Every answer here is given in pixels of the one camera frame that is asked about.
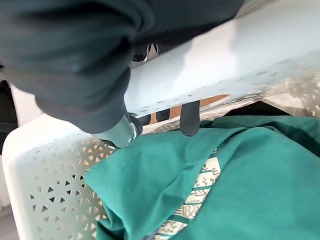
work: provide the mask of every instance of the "floor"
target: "floor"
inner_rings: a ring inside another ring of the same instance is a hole
[[[0,212],[0,240],[19,240],[15,219],[11,210],[8,208],[1,211],[3,212]]]

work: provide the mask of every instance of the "triangular perforation pattern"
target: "triangular perforation pattern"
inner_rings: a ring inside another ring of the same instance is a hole
[[[98,139],[77,133],[28,153],[25,167],[32,171],[21,177],[26,180],[26,221],[34,225],[33,240],[96,239],[97,220],[106,213],[84,175],[111,151]]]

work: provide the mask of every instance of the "dark clothing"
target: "dark clothing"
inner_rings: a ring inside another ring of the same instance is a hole
[[[97,134],[126,112],[132,46],[181,44],[244,0],[1,0],[0,62],[47,114]]]

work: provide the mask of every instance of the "person's arm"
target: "person's arm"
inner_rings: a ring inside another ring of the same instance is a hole
[[[152,24],[144,0],[1,0],[0,62],[45,113],[103,133],[126,113],[130,40]]]

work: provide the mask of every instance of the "teal fabric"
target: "teal fabric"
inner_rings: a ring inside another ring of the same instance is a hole
[[[221,175],[193,222],[171,239],[320,239],[317,119],[237,116],[201,127],[192,138],[142,136],[86,174],[108,215],[98,240],[141,240],[156,231],[215,149]]]

